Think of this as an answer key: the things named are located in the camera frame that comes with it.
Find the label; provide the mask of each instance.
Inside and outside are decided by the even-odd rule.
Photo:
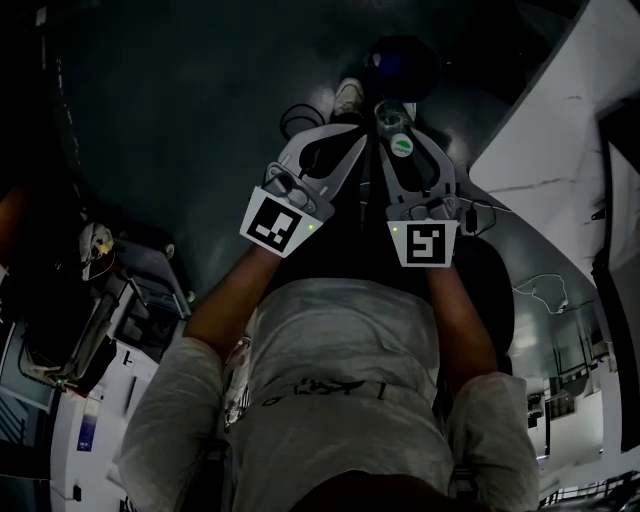
[[[285,199],[256,187],[244,214],[240,234],[286,258],[322,224]]]
[[[413,142],[408,135],[396,133],[391,137],[391,152],[400,158],[407,157],[413,153]]]
[[[389,221],[389,232],[403,267],[450,267],[457,220]]]
[[[104,399],[104,387],[98,384],[89,396],[84,405],[84,412],[82,415],[82,424],[80,425],[80,434],[78,435],[78,446],[76,447],[79,452],[90,452],[93,449],[93,438],[96,434],[96,426],[98,425],[98,414],[100,413],[100,406]]]

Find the equipment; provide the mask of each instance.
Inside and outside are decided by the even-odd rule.
[[[450,266],[460,211],[453,164],[412,126],[401,104],[386,100],[375,112],[374,142],[400,262]],[[263,187],[254,189],[240,234],[282,257],[291,254],[333,216],[331,201],[373,138],[353,124],[318,126],[295,135],[267,167]]]

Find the white wall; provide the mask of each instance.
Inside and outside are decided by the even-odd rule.
[[[606,366],[600,366],[598,371],[604,406],[605,437],[602,458],[568,468],[560,479],[562,487],[606,480],[632,470],[640,471],[640,447],[620,453],[622,409],[618,374],[607,372]]]
[[[530,428],[529,438],[533,443],[533,447],[536,450],[536,457],[544,456],[547,444],[547,423],[545,418],[538,418],[538,426]]]
[[[602,393],[576,398],[576,412],[551,421],[551,450],[545,470],[600,459],[603,445]]]

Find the sneaker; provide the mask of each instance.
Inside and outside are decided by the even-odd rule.
[[[359,80],[355,78],[345,78],[336,91],[336,99],[333,103],[333,116],[338,117],[343,114],[362,115],[362,104],[364,103],[364,89]]]

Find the white shirt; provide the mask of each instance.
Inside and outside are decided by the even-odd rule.
[[[350,470],[412,475],[447,494],[461,463],[492,507],[537,508],[524,381],[467,383],[441,432],[431,411],[437,335],[421,299],[368,281],[290,283],[260,306],[251,350],[250,406],[217,432],[233,454],[234,511],[288,511]],[[120,459],[141,512],[178,510],[222,399],[213,350],[189,339],[167,350]]]

